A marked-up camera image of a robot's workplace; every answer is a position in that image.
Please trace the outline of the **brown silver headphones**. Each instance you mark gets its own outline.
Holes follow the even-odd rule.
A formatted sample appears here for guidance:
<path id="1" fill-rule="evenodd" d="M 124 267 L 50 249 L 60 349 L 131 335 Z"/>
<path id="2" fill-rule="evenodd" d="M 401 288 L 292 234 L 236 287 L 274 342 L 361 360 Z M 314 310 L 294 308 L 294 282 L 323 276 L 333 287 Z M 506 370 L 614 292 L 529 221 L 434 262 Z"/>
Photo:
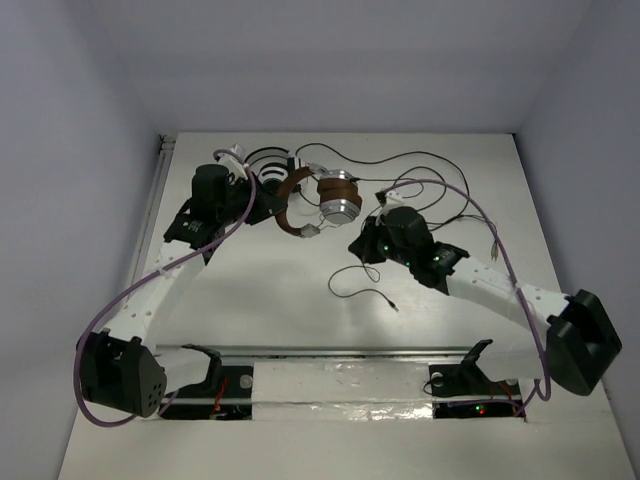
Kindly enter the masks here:
<path id="1" fill-rule="evenodd" d="M 316 192 L 319 195 L 319 225 L 306 224 L 293 227 L 287 218 L 289 196 L 302 180 L 318 175 Z M 319 235 L 322 226 L 340 227 L 355 221 L 362 209 L 362 198 L 358 190 L 358 179 L 342 169 L 329 170 L 318 164 L 308 164 L 291 172 L 281 183 L 276 196 L 285 203 L 284 209 L 275 215 L 277 225 L 284 232 L 299 238 Z"/>

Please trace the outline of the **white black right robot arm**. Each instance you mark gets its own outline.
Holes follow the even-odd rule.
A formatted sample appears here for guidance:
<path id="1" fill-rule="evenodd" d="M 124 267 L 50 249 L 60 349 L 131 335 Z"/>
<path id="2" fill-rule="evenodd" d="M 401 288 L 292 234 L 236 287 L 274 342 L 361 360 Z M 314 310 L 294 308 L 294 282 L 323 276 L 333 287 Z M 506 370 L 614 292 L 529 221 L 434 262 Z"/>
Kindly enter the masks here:
<path id="1" fill-rule="evenodd" d="M 598 296 L 574 295 L 518 283 L 472 257 L 433 239 L 413 208 L 393 208 L 366 219 L 348 250 L 365 264 L 393 261 L 422 286 L 483 307 L 537 334 L 531 352 L 487 352 L 478 341 L 457 364 L 436 365 L 429 385 L 434 396 L 488 395 L 509 379 L 550 379 L 564 390 L 588 396 L 622 349 Z"/>

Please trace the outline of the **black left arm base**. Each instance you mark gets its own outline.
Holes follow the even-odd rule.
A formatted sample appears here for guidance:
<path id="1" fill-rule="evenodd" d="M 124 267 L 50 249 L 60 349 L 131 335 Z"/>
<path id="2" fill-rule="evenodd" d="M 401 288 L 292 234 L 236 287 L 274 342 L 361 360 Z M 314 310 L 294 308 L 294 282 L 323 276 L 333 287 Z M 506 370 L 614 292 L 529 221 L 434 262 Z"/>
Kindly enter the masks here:
<path id="1" fill-rule="evenodd" d="M 251 420 L 254 365 L 228 363 L 218 351 L 201 350 L 209 357 L 204 379 L 181 387 L 178 393 L 168 393 L 157 415 L 164 420 L 181 421 Z"/>

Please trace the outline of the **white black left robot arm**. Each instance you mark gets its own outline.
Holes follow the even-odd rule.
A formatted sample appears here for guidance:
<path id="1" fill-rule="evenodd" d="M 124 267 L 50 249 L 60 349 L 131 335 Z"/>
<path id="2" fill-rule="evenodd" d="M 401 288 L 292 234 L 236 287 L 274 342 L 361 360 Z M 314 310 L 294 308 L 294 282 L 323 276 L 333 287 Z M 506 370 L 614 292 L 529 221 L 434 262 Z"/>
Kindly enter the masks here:
<path id="1" fill-rule="evenodd" d="M 157 351 L 161 330 L 189 284 L 222 242 L 242 225 L 284 211 L 275 181 L 250 170 L 236 174 L 218 164 L 198 167 L 191 196 L 163 236 L 154 267 L 118 294 L 80 337 L 74 360 L 74 393 L 87 420 L 103 428 L 88 408 L 97 404 L 136 417 L 162 414 L 179 390 L 211 394 L 222 382 L 217 351 L 193 343 Z"/>

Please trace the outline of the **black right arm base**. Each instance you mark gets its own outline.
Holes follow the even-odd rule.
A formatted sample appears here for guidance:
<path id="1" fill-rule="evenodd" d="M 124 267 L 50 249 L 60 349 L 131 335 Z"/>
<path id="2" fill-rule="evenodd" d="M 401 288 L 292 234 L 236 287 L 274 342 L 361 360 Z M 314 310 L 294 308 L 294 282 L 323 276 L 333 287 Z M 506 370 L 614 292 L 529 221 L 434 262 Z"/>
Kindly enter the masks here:
<path id="1" fill-rule="evenodd" d="M 429 366 L 423 392 L 433 400 L 435 419 L 483 419 L 526 417 L 518 383 L 491 381 L 479 368 L 478 360 L 493 343 L 481 340 L 459 363 Z"/>

